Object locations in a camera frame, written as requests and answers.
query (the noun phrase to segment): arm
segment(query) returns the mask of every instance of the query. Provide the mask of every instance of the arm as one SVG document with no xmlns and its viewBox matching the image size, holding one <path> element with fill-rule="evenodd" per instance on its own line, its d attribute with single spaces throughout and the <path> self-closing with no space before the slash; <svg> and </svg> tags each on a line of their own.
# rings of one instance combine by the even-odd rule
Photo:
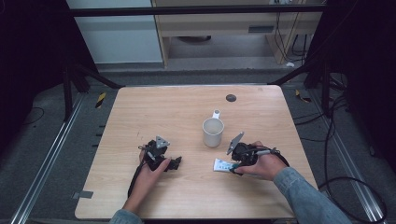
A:
<svg viewBox="0 0 396 224">
<path fill-rule="evenodd" d="M 253 145 L 262 146 L 262 143 L 256 142 Z M 274 181 L 300 223 L 350 223 L 335 204 L 275 155 L 262 155 L 256 164 L 242 166 L 235 171 Z"/>
<path fill-rule="evenodd" d="M 143 156 L 144 151 L 140 153 L 140 160 L 143 160 Z M 139 206 L 154 188 L 169 162 L 170 159 L 166 159 L 155 171 L 151 171 L 147 164 L 143 165 L 140 174 L 134 183 L 134 189 L 132 190 L 131 196 L 126 200 L 122 209 L 114 214 L 110 223 L 143 223 L 140 217 L 136 215 L 139 210 Z"/>
</svg>

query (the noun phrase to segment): floor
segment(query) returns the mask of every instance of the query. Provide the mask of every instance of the floor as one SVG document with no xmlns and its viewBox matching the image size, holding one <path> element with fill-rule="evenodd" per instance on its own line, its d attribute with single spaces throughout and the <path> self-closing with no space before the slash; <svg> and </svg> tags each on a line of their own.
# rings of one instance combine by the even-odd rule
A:
<svg viewBox="0 0 396 224">
<path fill-rule="evenodd" d="M 293 55 L 293 51 L 298 54 L 302 49 L 302 40 L 299 38 L 295 48 L 288 54 L 294 60 L 302 58 Z M 104 72 L 103 75 L 128 86 L 267 83 L 285 76 L 293 69 L 286 63 L 275 62 L 262 35 L 212 36 L 207 41 L 203 41 L 202 37 L 176 37 L 172 40 L 169 55 L 169 64 L 165 68 L 139 67 L 134 71 Z M 295 67 L 299 65 L 301 61 L 294 62 Z M 342 75 L 334 77 L 346 82 Z M 83 188 L 100 143 L 100 134 L 117 94 L 116 90 L 111 90 L 102 83 L 90 78 L 88 80 L 92 85 L 89 93 L 74 91 L 75 101 L 82 102 L 78 115 L 68 130 L 68 137 L 61 142 L 59 151 L 51 154 L 57 159 L 50 164 L 49 172 L 36 186 L 40 189 L 39 194 L 33 197 L 33 206 L 26 210 L 30 222 L 81 223 L 74 216 L 78 200 L 73 195 Z M 356 176 L 374 186 L 388 207 L 386 223 L 396 223 L 396 175 L 386 161 L 370 156 L 367 141 L 356 124 L 353 113 L 348 111 L 347 102 L 343 102 L 334 113 L 336 132 L 332 133 L 325 153 L 325 140 L 331 121 L 321 116 L 303 124 L 303 121 L 321 113 L 318 106 L 320 88 L 305 90 L 303 80 L 304 75 L 298 76 L 286 83 L 282 90 L 318 185 L 325 182 L 323 160 L 327 158 L 329 178 Z M 296 97 L 296 89 L 300 90 L 302 96 L 308 97 L 311 103 Z M 101 108 L 96 109 L 94 105 L 103 91 L 106 92 L 106 99 Z M 331 92 L 333 99 L 340 95 L 342 93 L 339 91 Z M 49 149 L 63 128 L 63 115 L 62 86 L 37 95 L 34 108 L 26 118 L 26 125 L 10 145 L 12 153 L 1 163 L 0 223 L 9 222 L 20 208 L 26 193 L 30 192 L 32 183 L 36 183 L 36 174 L 42 171 L 40 167 L 43 161 L 47 161 Z M 366 214 L 378 207 L 384 211 L 380 200 L 361 185 L 350 184 L 348 181 L 336 182 L 332 184 L 332 193 L 347 211 L 365 220 L 368 219 Z"/>
</svg>

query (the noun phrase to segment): wall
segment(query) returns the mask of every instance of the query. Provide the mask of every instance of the wall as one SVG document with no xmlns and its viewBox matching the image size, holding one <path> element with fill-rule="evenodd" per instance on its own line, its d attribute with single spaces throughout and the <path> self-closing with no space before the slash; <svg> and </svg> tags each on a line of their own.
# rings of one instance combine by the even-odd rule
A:
<svg viewBox="0 0 396 224">
<path fill-rule="evenodd" d="M 70 8 L 151 7 L 149 0 L 67 0 Z M 96 64 L 162 63 L 153 16 L 76 18 Z"/>
</svg>

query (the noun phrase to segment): sleeve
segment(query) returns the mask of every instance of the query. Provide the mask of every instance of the sleeve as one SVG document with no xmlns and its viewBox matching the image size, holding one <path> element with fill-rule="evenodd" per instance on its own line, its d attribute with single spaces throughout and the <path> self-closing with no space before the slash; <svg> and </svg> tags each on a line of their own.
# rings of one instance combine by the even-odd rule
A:
<svg viewBox="0 0 396 224">
<path fill-rule="evenodd" d="M 113 218 L 111 218 L 110 224 L 143 224 L 140 217 L 135 215 L 134 213 L 120 209 L 117 211 Z"/>
<path fill-rule="evenodd" d="M 279 172 L 274 183 L 300 223 L 351 223 L 334 203 L 293 168 L 287 167 Z"/>
</svg>

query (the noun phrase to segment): white mug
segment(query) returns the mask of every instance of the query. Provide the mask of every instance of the white mug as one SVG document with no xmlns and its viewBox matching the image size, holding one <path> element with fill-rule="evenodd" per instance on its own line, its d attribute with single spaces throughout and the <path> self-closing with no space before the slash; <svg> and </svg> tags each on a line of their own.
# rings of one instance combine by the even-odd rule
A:
<svg viewBox="0 0 396 224">
<path fill-rule="evenodd" d="M 224 123 L 219 119 L 220 111 L 215 110 L 213 117 L 206 119 L 202 125 L 204 129 L 204 143 L 208 147 L 217 147 L 221 142 Z"/>
</svg>

